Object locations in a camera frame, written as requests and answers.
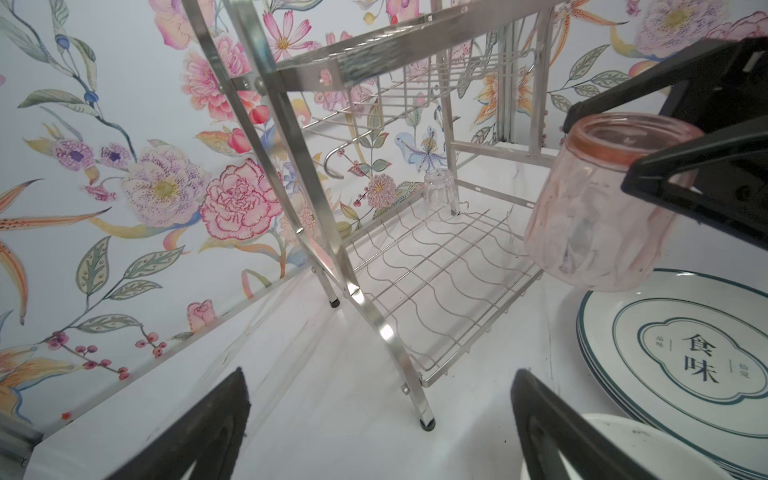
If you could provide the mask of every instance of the wire shelf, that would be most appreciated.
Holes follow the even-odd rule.
[[[489,49],[485,55],[470,53],[454,59],[453,52],[460,51],[463,46],[456,45],[442,60],[433,55],[398,71],[370,78],[345,91],[316,93],[315,103],[327,101],[332,105],[343,105],[343,108],[326,108],[329,113],[323,116],[311,114],[310,121],[301,127],[305,136],[316,134],[340,142],[325,156],[323,166],[326,174],[336,179],[344,178],[343,174],[328,165],[338,151],[355,143],[362,143],[365,147],[375,144],[387,125],[420,114],[421,110],[453,91],[466,89],[475,80],[482,80],[488,75],[495,76],[497,81],[499,78],[523,77],[531,72],[537,55],[534,48],[513,53],[498,53]],[[521,58],[526,58],[531,67],[515,70],[515,62]]]
[[[366,296],[430,386],[541,270],[525,254],[523,238],[510,231],[509,214],[424,210],[421,203],[408,205],[347,251]]]

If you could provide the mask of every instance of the metal frame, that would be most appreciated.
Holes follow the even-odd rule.
[[[461,355],[469,351],[477,338],[490,330],[491,324],[541,276],[541,270],[527,259],[524,254],[515,257],[511,249],[507,250],[510,253],[510,257],[522,258],[522,266],[500,266],[488,259],[486,252],[483,251],[479,244],[483,240],[493,239],[499,247],[506,250],[502,246],[502,242],[507,240],[503,240],[503,238],[508,238],[510,242],[519,242],[522,239],[522,237],[511,232],[505,226],[506,218],[491,218],[488,212],[468,213],[467,211],[457,216],[449,215],[447,219],[443,219],[440,216],[435,219],[433,215],[419,217],[415,212],[414,203],[421,198],[421,191],[415,192],[410,198],[397,205],[397,207],[393,207],[389,212],[376,218],[370,225],[343,241],[339,231],[336,229],[333,212],[330,209],[316,172],[317,164],[311,158],[304,135],[317,134],[340,142],[340,145],[335,150],[326,155],[322,162],[322,167],[329,176],[343,178],[342,174],[329,166],[329,161],[333,154],[346,146],[360,142],[362,138],[374,133],[376,130],[381,131],[387,124],[405,118],[416,110],[418,107],[417,100],[425,99],[427,103],[432,101],[441,102],[447,163],[454,174],[458,170],[456,155],[459,151],[467,151],[475,154],[475,156],[483,154],[529,164],[549,166],[552,157],[541,153],[541,133],[544,119],[544,102],[546,100],[551,21],[553,8],[557,1],[517,0],[512,4],[507,2],[507,0],[482,0],[469,5],[442,9],[442,2],[440,0],[432,0],[431,14],[422,15],[407,22],[401,22],[397,25],[341,41],[276,64],[267,43],[265,32],[261,26],[260,16],[253,5],[253,0],[224,0],[227,13],[233,22],[237,36],[242,42],[245,54],[253,68],[253,71],[247,75],[230,78],[218,55],[214,40],[205,25],[197,0],[182,0],[195,35],[216,75],[220,91],[227,96],[227,100],[243,128],[243,132],[250,142],[260,166],[264,170],[280,204],[283,206],[286,217],[296,232],[302,247],[307,252],[313,270],[315,270],[318,280],[323,285],[331,305],[338,305],[338,300],[330,284],[329,277],[342,290],[344,297],[352,302],[362,317],[381,337],[403,382],[402,391],[411,399],[425,430],[432,430],[434,428],[435,417],[429,407],[424,388],[433,384],[440,375],[447,373],[448,368]],[[518,51],[522,25],[521,22],[513,22],[536,12],[538,13],[536,46],[535,48]],[[499,34],[503,43],[503,45],[497,48],[497,53],[492,55],[490,51],[487,51],[482,58],[473,58],[472,53],[470,53],[469,58],[454,61],[452,58],[453,45],[472,40],[496,28],[500,28]],[[497,72],[500,84],[502,81],[504,82],[502,89],[504,93],[501,94],[503,95],[504,102],[499,105],[498,113],[500,117],[504,116],[499,126],[503,130],[499,130],[498,136],[505,140],[510,137],[514,120],[514,109],[510,110],[510,108],[512,105],[516,106],[515,95],[517,85],[515,79],[519,75],[516,59],[519,56],[531,53],[535,56],[533,94],[535,114],[531,122],[531,139],[535,138],[536,141],[532,141],[526,151],[513,151],[494,145],[468,144],[467,142],[454,139],[451,106],[452,91],[459,88],[462,82],[466,83],[483,78],[492,71]],[[417,78],[415,74],[409,73],[407,66],[423,58],[427,60],[427,66],[425,71],[419,73]],[[475,65],[479,65],[479,68],[471,70],[465,68],[469,65],[469,62],[474,62]],[[398,69],[402,69],[402,80],[396,80],[390,74],[388,80],[391,80],[391,84],[383,88],[379,75],[387,72],[398,72],[396,74],[400,75]],[[354,88],[355,85],[362,81],[369,81],[371,78],[375,79],[376,93],[362,101],[352,101],[351,88]],[[432,86],[433,78],[437,80],[437,88]],[[293,205],[290,203],[280,176],[270,161],[268,153],[264,150],[259,135],[255,128],[253,128],[247,111],[240,101],[237,93],[240,90],[257,90],[262,94],[263,98],[268,100],[278,134],[283,139],[288,158],[300,179],[302,191],[306,195],[315,214],[319,230],[322,234],[323,245],[317,243],[304,232],[304,228],[296,211],[293,209]],[[331,111],[330,114],[323,117],[312,117],[311,122],[301,126],[295,118],[287,92],[304,90],[346,92],[346,100],[349,106]],[[373,115],[379,117],[378,126],[360,127],[357,124],[356,115],[351,114],[353,109],[359,109],[361,105],[365,105],[368,108],[374,102],[379,106],[378,113],[362,115],[366,117],[372,117]],[[351,138],[339,137],[337,134],[328,132],[335,125],[347,126]],[[510,201],[513,204],[529,208],[533,207],[532,202],[503,192],[489,190],[463,180],[457,180],[457,184],[491,197]],[[408,227],[406,224],[412,222],[412,220],[416,221],[416,225]],[[455,227],[460,231],[449,234],[450,237],[446,241],[426,241],[421,237],[417,237],[417,235],[421,235],[419,231],[426,229],[424,231],[435,235],[447,234],[433,230],[429,226],[431,223],[427,220],[430,222],[439,221],[444,226]],[[405,228],[406,232],[399,234],[395,238],[390,233],[390,228]],[[461,237],[464,232],[474,230],[481,232],[481,238],[467,240]],[[381,232],[385,234],[386,238],[391,240],[388,246],[383,248],[377,247],[372,238],[372,233],[376,236]],[[407,253],[403,249],[405,245],[403,243],[404,239],[413,239],[423,246],[436,247],[436,250],[429,255]],[[462,249],[460,253],[450,250],[448,246],[449,241],[458,241],[457,239],[468,244],[468,247]],[[375,247],[378,252],[368,259],[363,259],[358,253],[358,245],[361,242]],[[415,259],[417,265],[407,268],[387,263],[385,253],[387,251],[395,252],[395,247],[400,253]],[[350,250],[357,253],[361,263],[353,265],[350,259]],[[471,276],[477,279],[478,284],[485,284],[496,289],[491,300],[475,297],[460,290],[449,271],[453,264],[462,265],[462,262],[457,260],[463,261],[463,264],[468,266],[469,263],[463,256],[469,251],[476,250],[480,251],[489,268],[500,269],[508,273],[504,281],[492,282],[475,275],[470,270]],[[441,253],[447,252],[447,254],[452,255],[453,260],[451,263],[445,266],[435,263],[431,257],[438,251]],[[415,352],[411,346],[403,341],[397,330],[398,318],[395,314],[399,307],[392,308],[391,310],[387,309],[381,304],[381,299],[364,289],[358,280],[358,273],[362,273],[361,269],[363,267],[365,267],[366,273],[369,273],[369,267],[372,262],[380,260],[394,271],[403,268],[407,270],[407,273],[401,275],[397,281],[389,280],[393,289],[400,290],[405,295],[400,306],[407,302],[415,305],[415,298],[418,292],[424,290],[427,286],[434,292],[435,287],[432,285],[432,282],[443,274],[451,277],[453,286],[467,300],[477,300],[488,304],[485,311],[475,318],[474,315],[455,313],[445,308],[440,304],[435,294],[435,299],[440,304],[442,310],[449,315],[453,315],[456,319],[467,323],[468,328],[460,328],[460,331],[455,336],[453,334],[435,332],[442,337],[449,337],[452,343],[449,350],[442,353],[439,358],[434,359],[435,361],[432,362],[429,368],[420,361],[419,353]],[[422,264],[435,264],[439,271],[429,278],[423,278],[416,271],[416,268]],[[422,285],[415,292],[404,292],[399,285],[399,281],[408,275],[416,276],[422,281]],[[498,295],[499,289],[503,292],[500,296]],[[392,319],[394,323],[391,324],[388,319]]]

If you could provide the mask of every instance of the floral wallpaper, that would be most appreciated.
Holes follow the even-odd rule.
[[[466,0],[452,0],[452,4]],[[250,66],[221,0],[200,0],[232,76]],[[426,0],[257,2],[274,58],[330,45],[429,10]],[[768,32],[760,2],[570,0],[556,8],[543,144],[565,112],[698,38]],[[530,45],[533,20],[524,27]],[[178,0],[0,0],[0,412],[46,435],[155,367],[225,313],[289,276],[306,256],[218,91]],[[461,60],[493,38],[457,45]],[[520,60],[515,135],[531,114],[530,58]],[[415,81],[426,62],[406,68]],[[344,115],[358,144],[310,135],[343,237],[422,187],[445,165],[440,107],[417,96],[407,118],[379,123],[373,81],[292,94],[297,119]],[[457,137],[493,142],[497,79],[454,93]],[[240,92],[306,231],[313,213],[269,108]],[[627,108],[657,111],[664,92]]]

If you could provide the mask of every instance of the black rubber foot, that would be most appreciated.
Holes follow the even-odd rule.
[[[422,422],[421,419],[419,420],[419,423],[422,424],[422,429],[425,432],[431,432],[432,430],[435,429],[435,419],[432,419],[432,421],[429,423],[429,425],[424,425],[424,422]]]

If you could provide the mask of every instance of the blue flower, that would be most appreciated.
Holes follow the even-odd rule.
[[[413,135],[401,133],[395,137],[395,144],[402,152],[402,158],[411,165],[416,165],[418,171],[435,168],[435,166],[445,166],[445,157],[437,155],[437,141],[435,140],[435,129],[427,127],[427,135],[422,140],[421,148],[416,148],[416,141]]]
[[[69,50],[69,38],[67,38],[65,35],[62,35],[62,34],[56,35],[56,43],[59,47],[62,47],[64,50]]]

